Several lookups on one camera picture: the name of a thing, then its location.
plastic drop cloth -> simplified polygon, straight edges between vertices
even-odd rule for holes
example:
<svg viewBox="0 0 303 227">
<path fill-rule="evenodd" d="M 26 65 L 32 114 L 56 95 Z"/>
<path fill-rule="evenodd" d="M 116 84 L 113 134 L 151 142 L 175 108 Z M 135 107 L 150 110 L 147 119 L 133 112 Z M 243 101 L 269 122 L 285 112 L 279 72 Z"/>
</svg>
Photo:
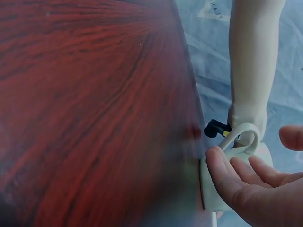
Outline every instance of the plastic drop cloth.
<svg viewBox="0 0 303 227">
<path fill-rule="evenodd" d="M 231 103 L 228 30 L 232 0 L 176 0 L 191 55 L 207 124 L 226 122 Z M 303 125 L 303 1 L 287 0 L 280 19 L 279 55 L 263 141 L 274 166 L 285 172 L 303 171 L 303 152 L 282 146 L 282 125 Z M 218 144 L 222 137 L 209 139 Z M 219 227 L 248 226 L 234 212 L 218 219 Z"/>
</svg>

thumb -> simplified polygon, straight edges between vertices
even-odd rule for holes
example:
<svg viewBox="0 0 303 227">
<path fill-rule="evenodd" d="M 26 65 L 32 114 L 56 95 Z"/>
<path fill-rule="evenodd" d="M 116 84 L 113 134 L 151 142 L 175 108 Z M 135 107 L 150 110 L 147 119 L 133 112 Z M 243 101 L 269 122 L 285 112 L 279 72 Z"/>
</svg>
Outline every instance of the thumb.
<svg viewBox="0 0 303 227">
<path fill-rule="evenodd" d="M 279 131 L 279 136 L 286 148 L 295 151 L 303 150 L 303 126 L 283 126 Z"/>
</svg>

faux wood grain finish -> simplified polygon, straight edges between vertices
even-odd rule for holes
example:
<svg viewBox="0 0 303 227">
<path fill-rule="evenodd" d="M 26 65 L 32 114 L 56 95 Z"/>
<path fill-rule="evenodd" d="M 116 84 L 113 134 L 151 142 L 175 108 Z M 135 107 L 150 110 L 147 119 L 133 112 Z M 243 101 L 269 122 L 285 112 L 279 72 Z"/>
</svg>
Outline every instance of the faux wood grain finish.
<svg viewBox="0 0 303 227">
<path fill-rule="evenodd" d="M 210 226 L 171 0 L 0 2 L 0 225 Z"/>
</svg>

hand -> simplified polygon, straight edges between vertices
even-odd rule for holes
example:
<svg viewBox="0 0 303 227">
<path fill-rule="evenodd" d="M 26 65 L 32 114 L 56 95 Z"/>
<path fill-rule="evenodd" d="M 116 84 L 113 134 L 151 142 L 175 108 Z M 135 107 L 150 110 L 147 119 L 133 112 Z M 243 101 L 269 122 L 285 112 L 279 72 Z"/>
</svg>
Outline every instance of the hand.
<svg viewBox="0 0 303 227">
<path fill-rule="evenodd" d="M 288 149 L 303 150 L 303 126 L 280 129 Z M 253 170 L 240 159 L 227 160 L 219 147 L 206 153 L 208 170 L 222 199 L 252 226 L 303 226 L 303 172 L 280 173 L 251 156 Z"/>
</svg>

